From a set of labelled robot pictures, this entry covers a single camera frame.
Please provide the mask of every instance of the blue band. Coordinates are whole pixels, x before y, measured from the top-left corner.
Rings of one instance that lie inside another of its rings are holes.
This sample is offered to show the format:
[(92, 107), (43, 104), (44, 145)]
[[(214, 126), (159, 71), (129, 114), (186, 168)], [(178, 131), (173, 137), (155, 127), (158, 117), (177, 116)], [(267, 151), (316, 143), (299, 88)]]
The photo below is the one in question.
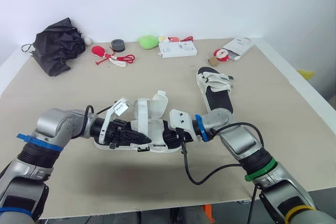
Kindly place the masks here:
[(32, 213), (27, 209), (18, 208), (18, 207), (0, 207), (0, 212), (23, 212), (24, 214), (32, 216)]
[(33, 136), (24, 135), (24, 134), (17, 134), (16, 137), (19, 138), (19, 139), (22, 139), (23, 141), (25, 141), (27, 143), (36, 144), (36, 145), (42, 146), (42, 147), (47, 148), (47, 149), (51, 149), (51, 150), (56, 151), (56, 152), (63, 151), (63, 147), (57, 146), (55, 144), (48, 144), (47, 142), (41, 141), (37, 138), (34, 138)]
[(202, 123), (202, 117), (198, 114), (195, 115), (195, 118), (198, 122), (198, 127), (199, 127), (199, 130), (201, 131), (201, 134), (202, 134), (202, 138), (203, 138), (203, 141), (204, 142), (209, 142), (209, 139), (208, 139), (208, 136), (204, 130), (204, 127), (203, 127), (203, 123)]

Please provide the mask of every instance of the white string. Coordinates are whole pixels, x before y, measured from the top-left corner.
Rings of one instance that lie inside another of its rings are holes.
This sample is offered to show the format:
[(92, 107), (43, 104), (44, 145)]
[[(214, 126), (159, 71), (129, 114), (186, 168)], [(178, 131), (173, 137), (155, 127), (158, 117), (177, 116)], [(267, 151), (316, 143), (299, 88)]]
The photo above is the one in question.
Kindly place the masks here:
[(111, 61), (113, 64), (119, 66), (119, 67), (126, 67), (127, 66), (127, 63), (125, 61), (120, 61), (120, 60), (117, 60), (117, 57), (112, 55), (111, 58), (109, 58), (109, 61)]

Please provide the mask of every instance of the white box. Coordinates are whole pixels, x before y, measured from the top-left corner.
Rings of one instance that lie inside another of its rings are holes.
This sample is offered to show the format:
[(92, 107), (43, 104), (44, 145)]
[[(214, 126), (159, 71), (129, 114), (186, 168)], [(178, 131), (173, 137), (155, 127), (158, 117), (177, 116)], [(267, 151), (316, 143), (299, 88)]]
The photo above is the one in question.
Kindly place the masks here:
[(231, 60), (239, 60), (253, 45), (250, 39), (237, 37), (222, 48), (228, 51)]
[(160, 53), (162, 58), (195, 56), (197, 50), (192, 41), (183, 42), (162, 42), (159, 43)]

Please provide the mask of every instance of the yellow object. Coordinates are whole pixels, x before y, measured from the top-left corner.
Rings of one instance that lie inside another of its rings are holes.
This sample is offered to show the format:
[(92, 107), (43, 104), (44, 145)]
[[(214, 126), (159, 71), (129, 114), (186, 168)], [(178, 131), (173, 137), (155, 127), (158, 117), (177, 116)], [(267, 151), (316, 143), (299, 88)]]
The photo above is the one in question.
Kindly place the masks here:
[(306, 205), (301, 205), (301, 206), (296, 206), (293, 207), (292, 209), (289, 210), (289, 212), (286, 214), (286, 218), (285, 218), (285, 224), (289, 224), (289, 218), (295, 214), (297, 211), (302, 210), (302, 209), (309, 209), (309, 210), (316, 210), (315, 208), (311, 207), (311, 206), (306, 206)]
[(305, 71), (305, 70), (296, 70), (302, 77), (304, 77), (307, 81), (315, 75), (315, 72)]

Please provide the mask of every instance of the white wall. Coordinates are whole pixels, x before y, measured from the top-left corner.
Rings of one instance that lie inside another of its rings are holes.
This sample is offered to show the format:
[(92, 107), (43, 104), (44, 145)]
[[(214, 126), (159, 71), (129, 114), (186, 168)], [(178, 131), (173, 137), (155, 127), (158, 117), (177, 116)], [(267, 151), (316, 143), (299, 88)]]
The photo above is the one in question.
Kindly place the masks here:
[(326, 95), (335, 73), (333, 0), (0, 0), (1, 48), (33, 42), (65, 17), (95, 41), (146, 34), (225, 38), (265, 36), (296, 68), (316, 70)]

